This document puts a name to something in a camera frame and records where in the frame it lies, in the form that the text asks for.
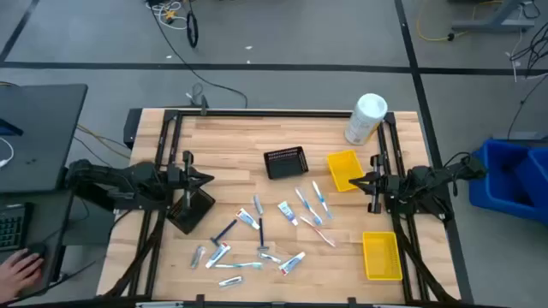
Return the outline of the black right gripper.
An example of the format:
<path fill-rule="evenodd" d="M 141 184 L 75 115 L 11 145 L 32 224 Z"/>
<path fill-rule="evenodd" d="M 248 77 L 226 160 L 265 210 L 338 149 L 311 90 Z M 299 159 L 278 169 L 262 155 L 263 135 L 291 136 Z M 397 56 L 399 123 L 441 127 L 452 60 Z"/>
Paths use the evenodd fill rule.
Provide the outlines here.
<path fill-rule="evenodd" d="M 372 201 L 368 205 L 370 213 L 380 213 L 382 211 L 380 195 L 383 195 L 385 211 L 390 213 L 394 208 L 396 195 L 399 192 L 400 178 L 397 175 L 383 175 L 380 173 L 381 168 L 384 167 L 384 155 L 382 154 L 372 156 L 370 164 L 373 168 L 372 186 L 363 183 L 372 180 L 372 176 L 369 174 L 360 178 L 350 179 L 348 182 L 355 183 L 354 185 L 363 192 L 372 191 Z"/>

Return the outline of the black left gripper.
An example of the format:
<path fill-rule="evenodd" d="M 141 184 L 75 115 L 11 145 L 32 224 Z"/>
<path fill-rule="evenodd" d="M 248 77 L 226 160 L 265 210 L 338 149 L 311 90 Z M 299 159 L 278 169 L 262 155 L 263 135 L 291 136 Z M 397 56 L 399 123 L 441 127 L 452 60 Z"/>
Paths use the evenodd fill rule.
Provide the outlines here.
<path fill-rule="evenodd" d="M 191 192 L 189 191 L 188 174 L 189 168 L 192 165 L 192 153 L 190 151 L 184 151 L 182 153 L 184 162 L 184 169 L 180 169 L 174 163 L 167 165 L 167 178 L 169 187 L 173 189 L 182 189 L 183 195 L 180 198 L 180 204 L 182 210 L 188 210 L 190 205 Z M 208 175 L 199 172 L 195 167 L 191 168 L 191 176 L 195 178 L 204 179 L 192 179 L 191 188 L 200 189 L 205 184 L 213 181 L 213 175 Z"/>

